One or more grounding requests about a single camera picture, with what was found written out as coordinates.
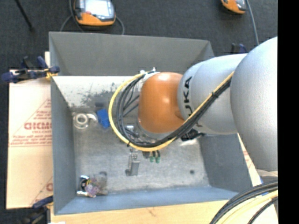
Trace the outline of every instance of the blue object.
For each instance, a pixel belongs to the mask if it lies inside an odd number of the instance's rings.
[[[37,70],[30,70],[30,67],[34,67],[34,65],[30,62],[28,56],[25,56],[23,58],[23,61],[21,62],[20,69],[16,70],[14,73],[3,73],[1,75],[1,79],[8,83],[18,83],[20,81],[47,77],[49,73],[57,74],[60,71],[59,66],[53,66],[49,68],[47,63],[41,56],[37,58],[37,63]]]
[[[108,111],[106,109],[101,109],[97,111],[98,121],[103,126],[103,128],[107,129],[110,126]]]

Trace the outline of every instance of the clamp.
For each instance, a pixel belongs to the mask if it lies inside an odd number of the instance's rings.
[[[37,58],[38,67],[34,66],[27,56],[23,58],[21,62],[21,68],[14,72],[6,72],[1,75],[1,79],[8,83],[18,83],[21,81],[27,81],[38,78],[46,78],[50,80],[52,76],[57,76],[60,68],[58,66],[48,67],[45,60],[39,56]]]

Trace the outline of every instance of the gray box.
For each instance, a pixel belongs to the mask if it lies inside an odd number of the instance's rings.
[[[53,32],[50,55],[61,68],[51,82],[56,215],[227,200],[251,186],[236,135],[177,140],[161,150],[159,164],[138,153],[138,175],[126,176],[130,149],[111,129],[73,127],[73,113],[108,108],[128,76],[153,66],[183,74],[213,56],[210,42]],[[77,196],[79,177],[100,171],[107,172],[108,195]]]

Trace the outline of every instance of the black cable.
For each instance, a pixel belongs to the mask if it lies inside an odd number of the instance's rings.
[[[121,34],[124,35],[125,34],[125,26],[123,25],[122,21],[119,19],[119,17],[116,17],[117,21],[120,23],[121,28],[122,28],[122,32]]]
[[[189,132],[192,127],[198,122],[198,120],[203,116],[203,114],[207,111],[207,109],[211,106],[211,104],[230,86],[230,81],[231,78],[226,81],[217,91],[215,91],[212,96],[203,104],[203,106],[194,114],[193,117],[188,119],[181,127],[179,127],[177,130],[172,132],[171,134],[167,135],[166,137],[162,138],[161,140],[158,140],[156,142],[148,142],[148,141],[143,141],[139,142],[136,141],[135,139],[132,139],[125,127],[124,127],[124,122],[123,122],[123,107],[124,107],[124,102],[126,100],[126,97],[130,93],[131,89],[143,78],[144,76],[141,76],[135,80],[133,80],[131,83],[127,85],[127,87],[124,89],[123,93],[120,96],[119,102],[117,104],[117,109],[116,109],[116,117],[117,117],[117,125],[119,128],[120,133],[126,137],[127,140],[129,140],[130,143],[134,143],[137,146],[140,147],[157,147],[161,145],[162,143],[165,143],[173,138],[175,140],[179,139],[182,137],[184,134]]]
[[[75,21],[77,27],[81,30],[81,32],[84,32],[84,30],[79,26],[79,24],[77,23],[77,20],[75,18],[75,15],[74,15],[74,11],[73,11],[73,8],[72,8],[72,4],[71,4],[71,0],[69,0],[69,10],[71,12],[71,17],[73,18],[73,20]]]
[[[65,21],[63,22],[63,24],[62,24],[62,26],[61,26],[61,28],[60,28],[60,30],[59,30],[60,32],[63,31],[65,25],[67,24],[67,22],[68,22],[70,19],[71,19],[71,15],[68,16],[68,17],[65,19]]]
[[[255,215],[249,220],[248,224],[252,224],[268,207],[274,204],[278,200],[278,196],[273,198],[271,201],[266,203],[260,210],[258,210]]]
[[[232,210],[239,204],[254,198],[258,195],[262,195],[267,192],[275,191],[278,189],[278,181],[272,181],[263,183],[254,187],[251,187],[230,199],[214,216],[210,224],[216,224],[226,213]]]
[[[255,35],[255,39],[256,39],[256,45],[258,46],[259,45],[259,40],[258,40],[258,36],[257,36],[257,31],[256,31],[256,22],[254,21],[254,16],[253,16],[253,13],[252,13],[252,10],[251,10],[249,0],[246,0],[246,3],[247,3],[248,9],[249,9],[249,14],[250,14],[250,17],[251,17],[251,20],[252,20],[254,35]]]

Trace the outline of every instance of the small metal part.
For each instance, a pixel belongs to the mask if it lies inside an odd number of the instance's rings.
[[[96,197],[97,195],[107,195],[107,173],[105,171],[88,177],[80,176],[79,190],[77,196]]]
[[[127,176],[137,176],[138,175],[140,161],[137,160],[137,158],[138,158],[137,150],[131,149],[130,155],[129,155],[128,169],[126,169]]]
[[[89,126],[89,119],[98,122],[97,117],[92,113],[75,113],[73,115],[74,126],[78,129],[85,129]]]

